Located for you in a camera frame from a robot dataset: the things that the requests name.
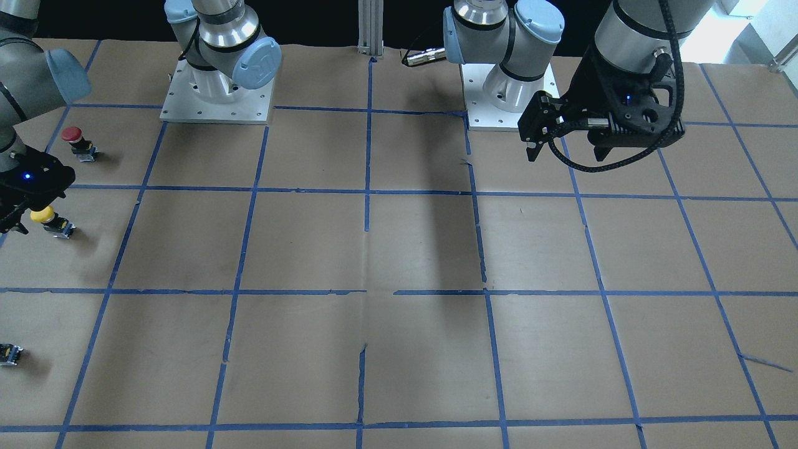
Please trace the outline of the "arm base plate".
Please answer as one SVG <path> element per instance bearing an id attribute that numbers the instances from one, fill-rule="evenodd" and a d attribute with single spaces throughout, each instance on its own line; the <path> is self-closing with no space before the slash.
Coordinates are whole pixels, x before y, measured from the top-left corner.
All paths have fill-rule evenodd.
<path id="1" fill-rule="evenodd" d="M 160 120 L 168 123 L 267 125 L 276 79 L 258 89 L 234 84 L 219 71 L 179 60 L 163 101 Z"/>
<path id="2" fill-rule="evenodd" d="M 532 82 L 512 79 L 496 64 L 464 64 L 461 75 L 470 130 L 516 132 L 533 94 L 559 96 L 551 65 Z"/>

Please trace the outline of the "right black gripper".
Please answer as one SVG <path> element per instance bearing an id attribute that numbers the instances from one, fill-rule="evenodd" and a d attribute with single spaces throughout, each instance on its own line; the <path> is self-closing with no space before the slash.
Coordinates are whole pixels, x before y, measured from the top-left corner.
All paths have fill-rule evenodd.
<path id="1" fill-rule="evenodd" d="M 22 223 L 22 214 L 28 210 L 32 201 L 30 188 L 1 188 L 1 233 L 18 232 L 28 234 Z"/>

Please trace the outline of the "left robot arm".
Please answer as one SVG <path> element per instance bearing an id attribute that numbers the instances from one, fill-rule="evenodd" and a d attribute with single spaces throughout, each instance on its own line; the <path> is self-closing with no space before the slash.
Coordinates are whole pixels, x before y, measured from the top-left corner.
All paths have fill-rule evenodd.
<path id="1" fill-rule="evenodd" d="M 681 43 L 710 1 L 613 1 L 565 93 L 535 88 L 565 28 L 547 1 L 456 1 L 443 12 L 446 56 L 490 64 L 493 105 L 520 113 L 534 162 L 547 146 L 574 170 L 598 173 L 640 161 L 681 139 L 686 77 Z"/>

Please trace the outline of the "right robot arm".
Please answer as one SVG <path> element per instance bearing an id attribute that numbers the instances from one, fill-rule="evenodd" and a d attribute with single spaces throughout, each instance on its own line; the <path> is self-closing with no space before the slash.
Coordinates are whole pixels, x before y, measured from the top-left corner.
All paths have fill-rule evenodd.
<path id="1" fill-rule="evenodd" d="M 2 2 L 2 233 L 27 233 L 25 212 L 40 213 L 48 232 L 68 238 L 74 225 L 52 211 L 76 179 L 57 157 L 26 145 L 16 125 L 83 99 L 91 92 L 85 68 L 66 49 L 43 49 L 32 37 L 37 1 Z M 192 68 L 202 99 L 209 75 L 228 89 L 260 89 L 277 74 L 282 52 L 243 1 L 167 1 L 163 6 Z"/>

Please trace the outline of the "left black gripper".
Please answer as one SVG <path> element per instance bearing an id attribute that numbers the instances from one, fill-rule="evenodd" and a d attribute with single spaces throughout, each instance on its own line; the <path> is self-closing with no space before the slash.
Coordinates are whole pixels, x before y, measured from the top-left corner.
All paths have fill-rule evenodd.
<path id="1" fill-rule="evenodd" d="M 535 162 L 547 140 L 574 130 L 588 131 L 596 162 L 604 162 L 613 146 L 605 145 L 609 131 L 610 77 L 616 68 L 598 48 L 589 47 L 566 93 L 553 97 L 545 91 L 533 94 L 518 121 L 521 140 L 527 142 L 527 161 Z"/>

